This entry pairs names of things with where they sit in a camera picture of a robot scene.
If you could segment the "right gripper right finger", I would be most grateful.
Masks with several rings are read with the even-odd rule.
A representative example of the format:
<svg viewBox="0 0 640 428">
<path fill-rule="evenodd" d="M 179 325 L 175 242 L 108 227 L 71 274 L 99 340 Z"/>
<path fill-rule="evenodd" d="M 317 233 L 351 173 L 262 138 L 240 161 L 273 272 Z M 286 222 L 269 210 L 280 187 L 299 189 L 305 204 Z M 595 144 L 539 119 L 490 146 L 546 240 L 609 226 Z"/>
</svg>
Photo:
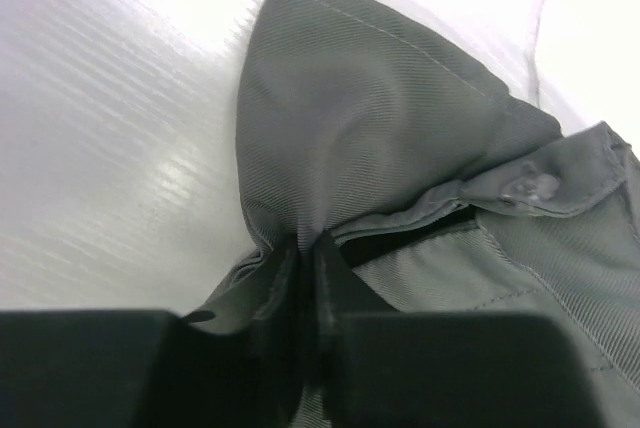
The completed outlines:
<svg viewBox="0 0 640 428">
<path fill-rule="evenodd" d="M 314 248 L 323 405 L 336 427 L 596 427 L 576 351 L 550 319 L 402 313 Z"/>
</svg>

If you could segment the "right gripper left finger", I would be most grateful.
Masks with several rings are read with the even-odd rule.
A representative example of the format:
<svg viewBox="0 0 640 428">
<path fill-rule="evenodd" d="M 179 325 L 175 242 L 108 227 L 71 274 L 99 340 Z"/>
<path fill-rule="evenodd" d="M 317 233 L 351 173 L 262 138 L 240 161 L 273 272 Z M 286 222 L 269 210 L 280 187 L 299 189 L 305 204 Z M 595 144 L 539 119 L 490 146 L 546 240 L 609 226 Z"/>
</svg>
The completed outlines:
<svg viewBox="0 0 640 428">
<path fill-rule="evenodd" d="M 300 399 L 293 241 L 207 306 L 5 311 L 5 427 L 285 427 Z"/>
</svg>

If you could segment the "grey pleated skirt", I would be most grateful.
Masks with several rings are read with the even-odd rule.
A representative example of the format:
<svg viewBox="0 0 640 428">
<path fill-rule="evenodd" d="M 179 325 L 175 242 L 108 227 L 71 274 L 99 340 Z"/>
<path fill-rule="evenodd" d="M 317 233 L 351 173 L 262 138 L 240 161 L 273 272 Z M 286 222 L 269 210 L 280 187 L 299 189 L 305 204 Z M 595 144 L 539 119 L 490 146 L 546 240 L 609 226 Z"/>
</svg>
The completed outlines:
<svg viewBox="0 0 640 428">
<path fill-rule="evenodd" d="M 375 0 L 264 0 L 237 95 L 239 192 L 255 251 L 298 250 L 285 427 L 323 405 L 314 248 L 402 313 L 517 313 L 572 343 L 600 409 L 639 423 L 639 162 L 600 123 L 564 135 L 483 64 Z"/>
</svg>

